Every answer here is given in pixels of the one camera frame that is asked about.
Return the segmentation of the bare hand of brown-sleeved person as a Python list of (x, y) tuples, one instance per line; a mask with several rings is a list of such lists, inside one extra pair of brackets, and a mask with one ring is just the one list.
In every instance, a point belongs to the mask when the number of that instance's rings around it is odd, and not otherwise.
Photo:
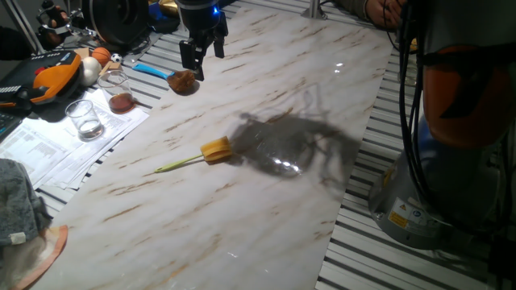
[(402, 8), (405, 4), (406, 0), (367, 0), (364, 10), (374, 25), (394, 29), (398, 28), (401, 22)]

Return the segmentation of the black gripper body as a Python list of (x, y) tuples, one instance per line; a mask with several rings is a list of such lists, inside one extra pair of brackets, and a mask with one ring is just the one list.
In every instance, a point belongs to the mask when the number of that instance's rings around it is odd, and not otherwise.
[(226, 15), (219, 9), (218, 0), (176, 0), (189, 39), (205, 50), (214, 44), (216, 35), (228, 35)]

